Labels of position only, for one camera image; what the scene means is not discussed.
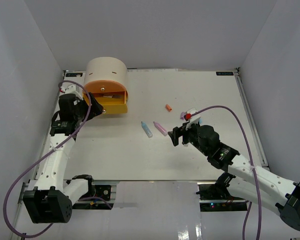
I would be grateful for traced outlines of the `yellow drawer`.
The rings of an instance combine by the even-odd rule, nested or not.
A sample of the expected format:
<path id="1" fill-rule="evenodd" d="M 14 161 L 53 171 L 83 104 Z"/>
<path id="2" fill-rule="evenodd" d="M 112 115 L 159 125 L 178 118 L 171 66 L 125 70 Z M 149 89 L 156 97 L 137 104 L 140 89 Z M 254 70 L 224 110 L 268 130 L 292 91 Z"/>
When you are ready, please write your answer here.
<path id="1" fill-rule="evenodd" d="M 106 109 L 108 115 L 126 114 L 128 112 L 128 92 L 92 93 L 96 100 Z M 106 98 L 102 95 L 124 95 L 124 98 Z"/>

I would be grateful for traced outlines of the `orange pen cap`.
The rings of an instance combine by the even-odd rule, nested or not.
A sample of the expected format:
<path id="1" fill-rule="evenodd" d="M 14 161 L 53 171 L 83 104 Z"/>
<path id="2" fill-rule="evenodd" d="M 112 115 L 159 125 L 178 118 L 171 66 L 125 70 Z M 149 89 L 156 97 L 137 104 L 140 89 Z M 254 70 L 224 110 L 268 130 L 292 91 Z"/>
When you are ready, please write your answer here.
<path id="1" fill-rule="evenodd" d="M 165 108 L 166 108 L 169 112 L 172 111 L 172 108 L 171 108 L 168 104 L 165 105 Z"/>

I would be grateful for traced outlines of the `blue highlighter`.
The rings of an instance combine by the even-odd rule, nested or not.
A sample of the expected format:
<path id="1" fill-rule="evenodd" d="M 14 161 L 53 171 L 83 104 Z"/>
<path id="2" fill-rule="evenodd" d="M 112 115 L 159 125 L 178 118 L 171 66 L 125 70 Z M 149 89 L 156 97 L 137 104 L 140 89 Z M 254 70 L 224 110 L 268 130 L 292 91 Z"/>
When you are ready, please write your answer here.
<path id="1" fill-rule="evenodd" d="M 151 130 L 149 129 L 148 125 L 145 122 L 143 122 L 143 121 L 141 122 L 141 127 L 144 130 L 144 132 L 148 138 L 153 137 L 153 133 L 151 132 Z"/>

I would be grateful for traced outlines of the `orange top drawer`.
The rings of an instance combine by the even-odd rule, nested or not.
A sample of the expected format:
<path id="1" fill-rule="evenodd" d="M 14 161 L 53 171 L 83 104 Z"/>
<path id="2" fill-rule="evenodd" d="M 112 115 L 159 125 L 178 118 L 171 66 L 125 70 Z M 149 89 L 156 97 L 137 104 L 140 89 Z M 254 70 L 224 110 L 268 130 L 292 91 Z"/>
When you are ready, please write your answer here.
<path id="1" fill-rule="evenodd" d="M 124 85 L 114 80 L 94 80 L 86 83 L 84 87 L 93 94 L 127 92 Z"/>

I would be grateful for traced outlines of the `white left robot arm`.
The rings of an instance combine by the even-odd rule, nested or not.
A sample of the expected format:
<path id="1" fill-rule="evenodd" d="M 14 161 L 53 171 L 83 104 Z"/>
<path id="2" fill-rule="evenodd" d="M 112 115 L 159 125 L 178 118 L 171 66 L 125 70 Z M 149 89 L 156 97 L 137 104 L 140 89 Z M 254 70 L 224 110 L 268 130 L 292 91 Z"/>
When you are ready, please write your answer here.
<path id="1" fill-rule="evenodd" d="M 42 167 L 33 189 L 23 195 L 23 203 L 35 224 L 67 223 L 73 205 L 80 199 L 95 196 L 93 177 L 88 174 L 74 176 L 64 185 L 64 175 L 77 138 L 75 132 L 84 120 L 91 120 L 103 112 L 103 107 L 92 93 L 80 97 L 74 91 L 59 97 L 59 110 L 51 119 L 50 144 L 52 151 Z"/>

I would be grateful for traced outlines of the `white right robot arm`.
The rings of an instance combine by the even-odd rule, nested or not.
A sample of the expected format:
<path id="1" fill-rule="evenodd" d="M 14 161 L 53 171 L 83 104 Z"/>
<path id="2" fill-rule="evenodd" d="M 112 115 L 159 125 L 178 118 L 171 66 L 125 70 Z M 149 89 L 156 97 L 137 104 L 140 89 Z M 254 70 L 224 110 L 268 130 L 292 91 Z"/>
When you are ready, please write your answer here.
<path id="1" fill-rule="evenodd" d="M 216 195 L 245 199 L 270 210 L 289 227 L 300 231 L 300 181 L 278 176 L 260 166 L 253 166 L 236 149 L 222 143 L 210 125 L 175 127 L 168 132 L 172 144 L 191 144 L 207 161 L 224 173 L 218 178 Z"/>

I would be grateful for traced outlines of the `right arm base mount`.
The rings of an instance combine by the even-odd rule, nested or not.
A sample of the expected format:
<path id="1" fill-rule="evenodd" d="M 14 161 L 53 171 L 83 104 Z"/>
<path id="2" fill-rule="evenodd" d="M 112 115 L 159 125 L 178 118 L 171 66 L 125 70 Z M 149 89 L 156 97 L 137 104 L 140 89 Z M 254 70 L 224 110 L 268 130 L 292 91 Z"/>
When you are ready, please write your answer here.
<path id="1" fill-rule="evenodd" d="M 228 188 L 235 176 L 224 172 L 213 183 L 198 183 L 199 206 L 201 212 L 246 211 L 247 201 L 230 195 Z"/>

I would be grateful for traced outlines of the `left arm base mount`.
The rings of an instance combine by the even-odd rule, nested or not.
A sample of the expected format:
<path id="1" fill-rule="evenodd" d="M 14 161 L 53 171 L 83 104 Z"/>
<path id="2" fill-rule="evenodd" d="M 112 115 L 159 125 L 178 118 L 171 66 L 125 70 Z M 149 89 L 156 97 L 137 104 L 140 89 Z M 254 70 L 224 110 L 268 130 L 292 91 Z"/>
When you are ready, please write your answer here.
<path id="1" fill-rule="evenodd" d="M 93 185 L 91 197 L 77 201 L 72 208 L 74 210 L 110 210 L 116 199 L 116 185 L 97 184 Z"/>

